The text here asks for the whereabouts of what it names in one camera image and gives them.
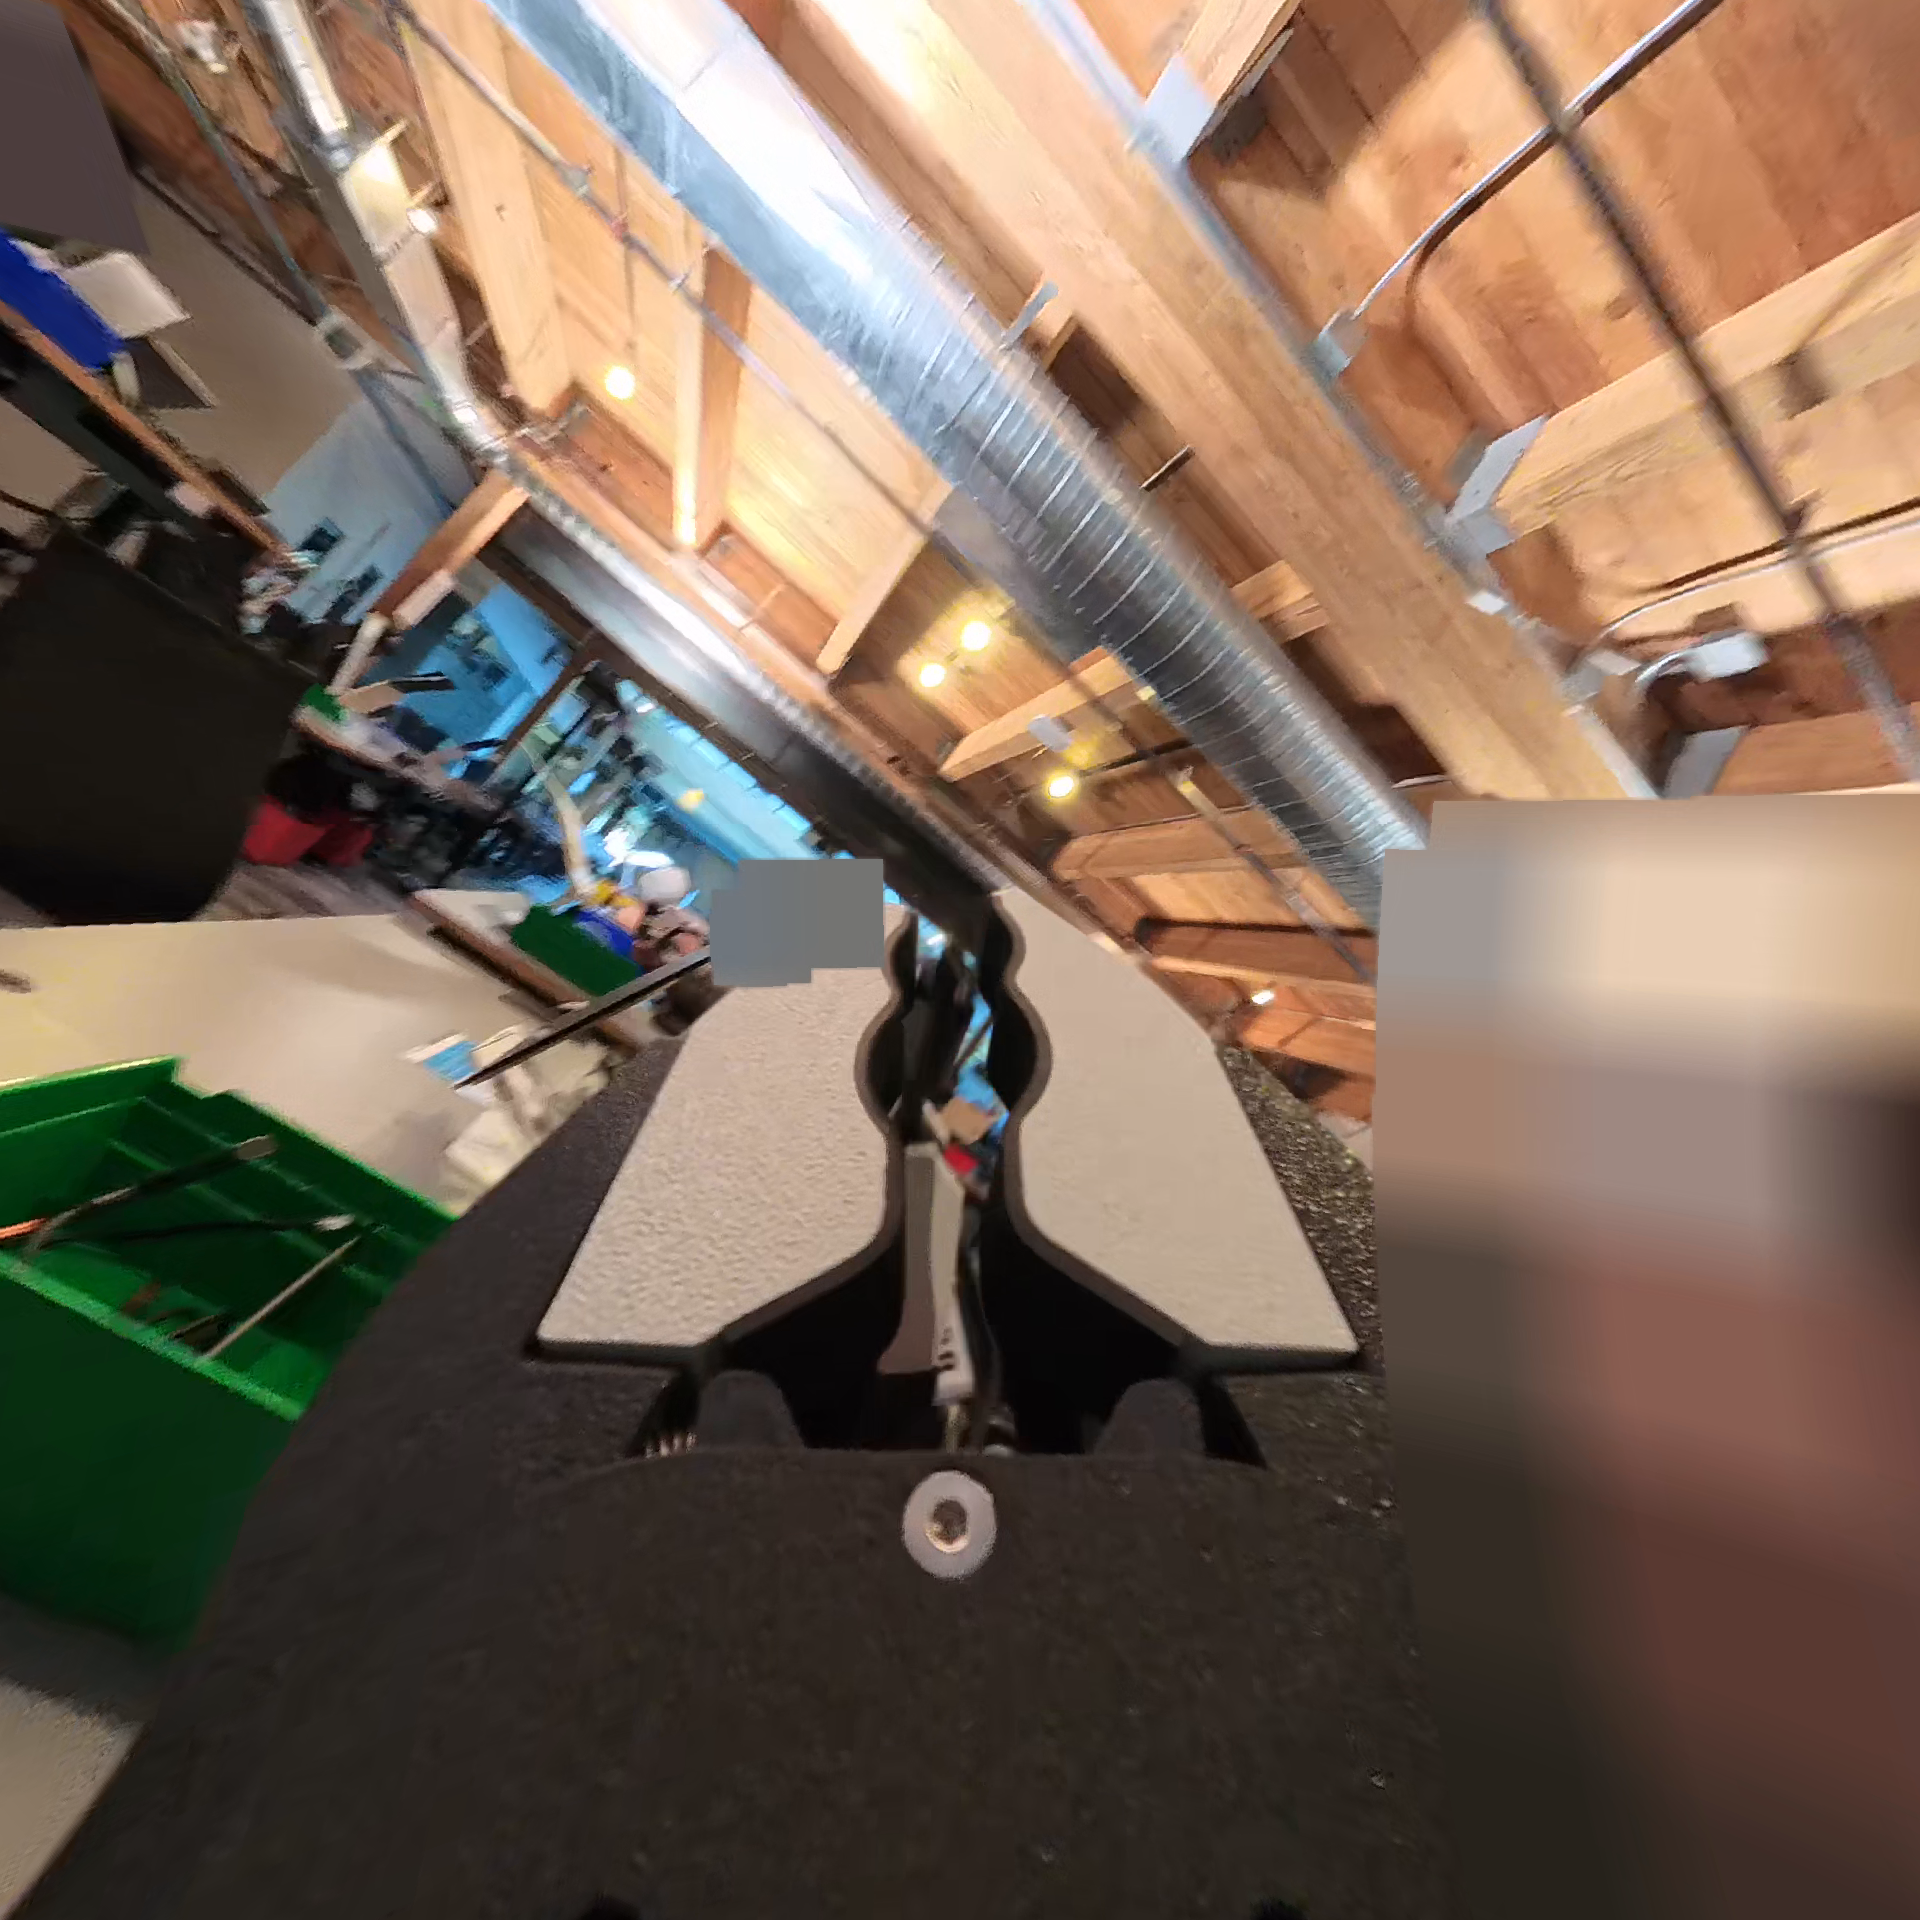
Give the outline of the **small green bin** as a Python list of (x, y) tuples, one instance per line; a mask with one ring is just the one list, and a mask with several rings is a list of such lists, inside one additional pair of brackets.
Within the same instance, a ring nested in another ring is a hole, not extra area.
[(554, 964), (564, 987), (579, 987), (589, 999), (633, 987), (633, 937), (609, 917), (609, 912), (554, 912), (554, 905), (525, 905), (516, 917), (516, 954)]

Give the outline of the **silver ventilation duct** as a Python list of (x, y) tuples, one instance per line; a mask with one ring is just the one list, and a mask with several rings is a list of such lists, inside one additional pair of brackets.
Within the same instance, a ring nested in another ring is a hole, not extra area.
[(947, 543), (1024, 595), (1048, 644), (1101, 644), (1377, 925), (1383, 857), (1422, 821), (1224, 568), (1145, 512), (1058, 381), (886, 199), (854, 142), (724, 0), (633, 34), (609, 0), (488, 10), (960, 494)]

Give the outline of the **red bin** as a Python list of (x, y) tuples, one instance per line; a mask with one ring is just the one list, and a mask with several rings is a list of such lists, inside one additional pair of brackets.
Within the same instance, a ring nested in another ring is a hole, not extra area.
[(260, 869), (289, 869), (289, 862), (359, 869), (364, 857), (376, 857), (376, 813), (352, 813), (352, 807), (298, 813), (298, 807), (260, 798), (246, 828), (246, 862)]

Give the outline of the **wooden workbench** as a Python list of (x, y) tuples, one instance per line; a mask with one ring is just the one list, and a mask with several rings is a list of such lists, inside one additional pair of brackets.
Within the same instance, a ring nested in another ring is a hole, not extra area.
[(182, 439), (128, 412), (69, 350), (0, 306), (0, 401), (50, 427), (66, 454), (128, 490), (169, 526), (230, 526), (249, 555), (285, 560), (280, 526), (246, 512)]

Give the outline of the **black cabinet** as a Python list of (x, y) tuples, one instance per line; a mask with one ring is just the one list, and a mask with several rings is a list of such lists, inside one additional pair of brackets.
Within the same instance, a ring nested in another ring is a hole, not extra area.
[(0, 601), (0, 885), (55, 925), (196, 917), (318, 678), (69, 526)]

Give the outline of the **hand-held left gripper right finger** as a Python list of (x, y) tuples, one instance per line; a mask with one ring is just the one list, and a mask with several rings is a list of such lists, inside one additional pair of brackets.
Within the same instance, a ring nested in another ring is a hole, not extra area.
[(993, 896), (979, 987), (1017, 1245), (1197, 1368), (1352, 1368), (1362, 1328), (1205, 1026), (1031, 896)]

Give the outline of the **thin metal tool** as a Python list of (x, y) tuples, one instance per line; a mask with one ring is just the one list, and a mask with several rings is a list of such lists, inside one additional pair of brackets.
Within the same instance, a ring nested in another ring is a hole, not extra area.
[(331, 1251), (318, 1251), (289, 1288), (280, 1288), (249, 1317), (232, 1317), (199, 1360), (230, 1360), (246, 1337), (260, 1337), (285, 1303), (298, 1303), (318, 1280), (331, 1280), (359, 1251), (359, 1236), (343, 1236)]
[(232, 1138), (232, 1150), (212, 1150), (196, 1164), (148, 1173), (128, 1187), (99, 1187), (99, 1195), (77, 1195), (66, 1210), (12, 1217), (12, 1225), (0, 1225), (0, 1245), (34, 1251), (34, 1245), (50, 1245), (55, 1225), (69, 1225), (92, 1210), (119, 1210), (119, 1200), (148, 1200), (148, 1195), (169, 1195), (169, 1187), (199, 1187), (199, 1178), (221, 1178), (232, 1164), (268, 1164), (268, 1155), (280, 1155), (280, 1138)]

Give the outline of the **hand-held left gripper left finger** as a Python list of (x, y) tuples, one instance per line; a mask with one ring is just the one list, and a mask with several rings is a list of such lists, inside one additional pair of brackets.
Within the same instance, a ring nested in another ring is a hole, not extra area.
[(900, 1012), (881, 917), (872, 964), (731, 987), (674, 1053), (542, 1317), (542, 1360), (702, 1360), (854, 1280), (895, 1225), (895, 1138), (872, 1039)]

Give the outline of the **thin grey slab device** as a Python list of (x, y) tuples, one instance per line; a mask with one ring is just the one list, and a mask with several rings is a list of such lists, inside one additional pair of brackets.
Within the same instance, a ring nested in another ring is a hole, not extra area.
[(705, 957), (712, 957), (712, 954), (702, 940), (702, 954), (686, 954), (686, 957), (667, 957), (667, 964), (647, 964), (647, 978), (633, 978), (633, 987), (616, 987), (616, 990), (598, 990), (598, 999), (564, 1012), (542, 1029), (525, 1029), (525, 1039), (516, 1039), (503, 1060), (470, 1066), (456, 1090), (476, 1090), (476, 1085), (525, 1066), (525, 1060), (579, 1039), (579, 1029), (598, 1029), (609, 1016), (662, 999), (667, 987), (705, 978)]

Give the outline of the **blue bin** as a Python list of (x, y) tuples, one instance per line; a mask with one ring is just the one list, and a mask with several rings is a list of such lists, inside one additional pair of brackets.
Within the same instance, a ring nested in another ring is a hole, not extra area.
[(34, 248), (0, 225), (0, 306), (12, 306), (69, 368), (109, 376), (128, 339)]

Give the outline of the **large green plastic bin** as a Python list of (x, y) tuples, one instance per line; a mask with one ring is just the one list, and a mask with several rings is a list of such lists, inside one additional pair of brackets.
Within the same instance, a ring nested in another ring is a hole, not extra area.
[[(456, 1210), (182, 1060), (0, 1090), (0, 1225), (232, 1138), (280, 1155), (0, 1245), (0, 1590), (128, 1642), (196, 1624), (260, 1472)], [(331, 1280), (199, 1360), (343, 1236)]]

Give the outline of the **metal conduit pipe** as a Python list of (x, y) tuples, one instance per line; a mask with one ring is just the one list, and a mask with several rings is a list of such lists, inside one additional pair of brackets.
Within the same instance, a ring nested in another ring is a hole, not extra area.
[[(1714, 12), (1714, 0), (1667, 10), (1639, 37), (1623, 37), (1565, 114), (1583, 124), (1607, 102), (1637, 72), (1651, 72), (1674, 37), (1693, 37)], [(1316, 376), (1352, 376), (1383, 289), (1416, 275), (1469, 212), (1491, 212), (1540, 155), (1555, 142), (1555, 124), (1540, 124), (1497, 172), (1477, 172), (1352, 306), (1332, 306), (1308, 339)]]

